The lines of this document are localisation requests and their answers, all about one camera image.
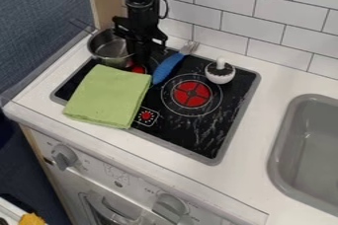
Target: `tile backsplash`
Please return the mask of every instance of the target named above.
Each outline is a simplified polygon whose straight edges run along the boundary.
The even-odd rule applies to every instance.
[[[170,36],[338,79],[338,0],[168,2]]]

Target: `sink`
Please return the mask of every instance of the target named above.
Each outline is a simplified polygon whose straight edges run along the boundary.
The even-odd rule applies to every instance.
[[[338,216],[338,101],[303,95],[288,107],[268,162],[285,195]]]

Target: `green dish towel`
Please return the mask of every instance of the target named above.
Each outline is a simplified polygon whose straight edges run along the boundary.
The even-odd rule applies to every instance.
[[[96,65],[76,89],[63,113],[85,122],[130,128],[150,81],[149,75]]]

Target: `silver pot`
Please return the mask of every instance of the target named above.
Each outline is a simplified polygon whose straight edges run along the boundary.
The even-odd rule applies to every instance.
[[[127,53],[126,41],[114,35],[113,29],[95,33],[88,41],[88,50],[100,63],[125,69],[129,67],[132,54]]]

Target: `black stovetop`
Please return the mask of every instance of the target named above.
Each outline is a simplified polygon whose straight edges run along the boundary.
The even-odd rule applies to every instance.
[[[166,56],[152,57],[148,72]],[[236,76],[230,83],[216,85],[204,74],[209,63],[186,56],[165,82],[149,89],[132,128],[155,136],[160,142],[167,142],[165,146],[195,159],[212,163],[219,158],[257,87],[258,77],[236,68]],[[94,60],[87,62],[54,95],[68,101],[96,64]]]

